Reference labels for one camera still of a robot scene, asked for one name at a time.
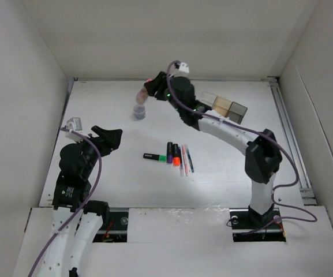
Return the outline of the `pink capped patterned tube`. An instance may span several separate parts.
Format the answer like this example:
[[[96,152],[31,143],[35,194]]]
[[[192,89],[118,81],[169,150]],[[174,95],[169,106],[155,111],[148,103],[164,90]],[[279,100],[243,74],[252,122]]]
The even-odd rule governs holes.
[[[136,102],[139,105],[144,105],[147,99],[148,99],[148,91],[145,88],[145,85],[143,85],[140,91],[136,95]]]

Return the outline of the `clear jar of paper clips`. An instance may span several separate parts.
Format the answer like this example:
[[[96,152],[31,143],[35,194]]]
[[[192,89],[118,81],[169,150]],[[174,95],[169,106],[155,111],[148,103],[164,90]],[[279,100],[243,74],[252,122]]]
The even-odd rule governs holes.
[[[134,117],[138,120],[142,120],[146,117],[145,106],[143,104],[137,104],[133,108]]]

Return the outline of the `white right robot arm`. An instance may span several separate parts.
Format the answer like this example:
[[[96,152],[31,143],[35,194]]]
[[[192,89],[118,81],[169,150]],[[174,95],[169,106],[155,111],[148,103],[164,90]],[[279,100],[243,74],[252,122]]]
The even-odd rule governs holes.
[[[197,100],[194,86],[186,77],[173,77],[168,81],[165,72],[160,72],[154,79],[144,83],[138,100],[149,96],[168,101],[186,125],[240,151],[245,157],[245,172],[252,181],[248,220],[255,228],[273,220],[274,202],[271,195],[282,161],[273,132],[264,129],[256,138],[251,138],[242,127],[235,126],[209,105]]]

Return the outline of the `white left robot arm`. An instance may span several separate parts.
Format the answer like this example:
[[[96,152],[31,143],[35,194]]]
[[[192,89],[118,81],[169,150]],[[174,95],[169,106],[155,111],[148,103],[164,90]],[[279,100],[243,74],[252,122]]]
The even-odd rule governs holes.
[[[102,158],[118,149],[123,131],[92,127],[86,135],[73,123],[61,129],[72,143],[60,151],[60,172],[53,194],[51,237],[35,261],[38,276],[81,276],[99,229],[110,223],[107,202],[91,200],[102,172]],[[95,183],[89,177],[98,168]]]

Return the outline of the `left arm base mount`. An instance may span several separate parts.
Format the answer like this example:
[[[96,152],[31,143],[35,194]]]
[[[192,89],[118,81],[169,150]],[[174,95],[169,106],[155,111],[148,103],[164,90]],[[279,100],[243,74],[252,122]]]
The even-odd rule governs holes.
[[[109,220],[105,222],[93,239],[94,243],[126,243],[128,237],[129,211],[110,211]]]

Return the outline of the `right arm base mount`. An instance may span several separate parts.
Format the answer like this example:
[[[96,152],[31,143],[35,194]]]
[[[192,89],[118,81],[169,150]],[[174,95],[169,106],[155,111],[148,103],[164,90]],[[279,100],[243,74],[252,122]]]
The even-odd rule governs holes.
[[[264,219],[251,215],[248,208],[234,208],[230,210],[226,226],[231,228],[234,242],[286,242],[281,223],[268,225],[274,216],[280,216],[278,208],[274,208]]]

